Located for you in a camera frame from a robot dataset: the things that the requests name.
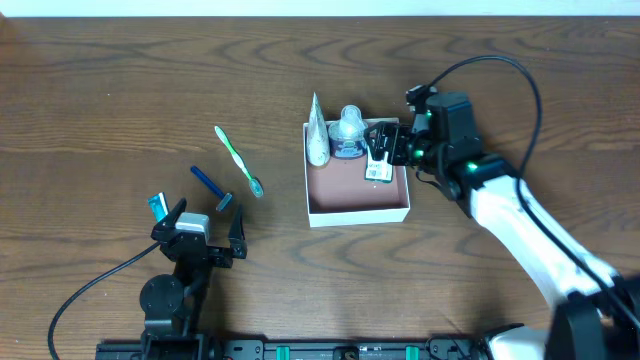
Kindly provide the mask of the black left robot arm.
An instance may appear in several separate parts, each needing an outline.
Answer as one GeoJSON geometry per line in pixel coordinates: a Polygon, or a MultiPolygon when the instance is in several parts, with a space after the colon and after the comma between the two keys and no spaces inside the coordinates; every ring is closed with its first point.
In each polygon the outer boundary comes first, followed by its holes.
{"type": "Polygon", "coordinates": [[[186,205],[186,200],[181,199],[151,231],[151,238],[174,263],[174,270],[153,277],[140,292],[140,306],[145,313],[142,338],[146,343],[182,340],[194,334],[212,271],[230,268],[234,260],[247,257],[241,206],[234,212],[229,245],[221,247],[208,243],[209,217],[187,212],[186,205]]]}

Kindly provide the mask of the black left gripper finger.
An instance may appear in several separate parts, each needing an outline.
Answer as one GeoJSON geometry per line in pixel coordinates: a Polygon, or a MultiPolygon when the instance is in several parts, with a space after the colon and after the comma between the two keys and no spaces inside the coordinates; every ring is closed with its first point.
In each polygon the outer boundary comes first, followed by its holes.
{"type": "Polygon", "coordinates": [[[232,256],[238,259],[245,259],[247,257],[247,244],[243,228],[243,207],[241,205],[237,207],[234,213],[234,218],[228,233],[228,240],[232,256]]]}
{"type": "Polygon", "coordinates": [[[186,205],[187,200],[181,198],[174,208],[154,225],[151,238],[155,241],[171,241],[179,233],[176,223],[185,211],[186,205]]]}

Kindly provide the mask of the clear foam soap pump bottle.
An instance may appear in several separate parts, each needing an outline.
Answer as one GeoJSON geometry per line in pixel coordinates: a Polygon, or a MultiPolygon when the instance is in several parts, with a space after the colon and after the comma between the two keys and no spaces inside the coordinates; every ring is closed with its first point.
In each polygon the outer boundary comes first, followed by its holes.
{"type": "Polygon", "coordinates": [[[367,127],[357,106],[345,106],[340,119],[331,123],[328,128],[331,156],[346,160],[365,156],[367,149],[364,131],[367,127]]]}

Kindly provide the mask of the green Dettol soap box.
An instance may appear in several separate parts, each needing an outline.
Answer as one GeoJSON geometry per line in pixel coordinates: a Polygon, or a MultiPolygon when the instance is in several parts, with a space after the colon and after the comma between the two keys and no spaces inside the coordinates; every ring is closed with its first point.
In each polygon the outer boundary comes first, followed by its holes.
{"type": "Polygon", "coordinates": [[[381,160],[374,160],[372,152],[367,153],[364,179],[371,182],[391,183],[394,167],[388,163],[388,153],[384,152],[381,160]]]}

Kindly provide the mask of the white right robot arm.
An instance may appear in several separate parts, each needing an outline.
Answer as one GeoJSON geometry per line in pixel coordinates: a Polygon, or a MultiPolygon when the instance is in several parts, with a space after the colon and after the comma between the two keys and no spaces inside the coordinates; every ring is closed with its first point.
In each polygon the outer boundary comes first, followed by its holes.
{"type": "Polygon", "coordinates": [[[516,169],[484,150],[460,92],[411,98],[412,125],[364,132],[369,154],[433,176],[433,185],[494,235],[552,310],[548,330],[514,324],[486,333],[472,359],[636,359],[639,280],[623,278],[579,244],[534,198],[516,169]]]}

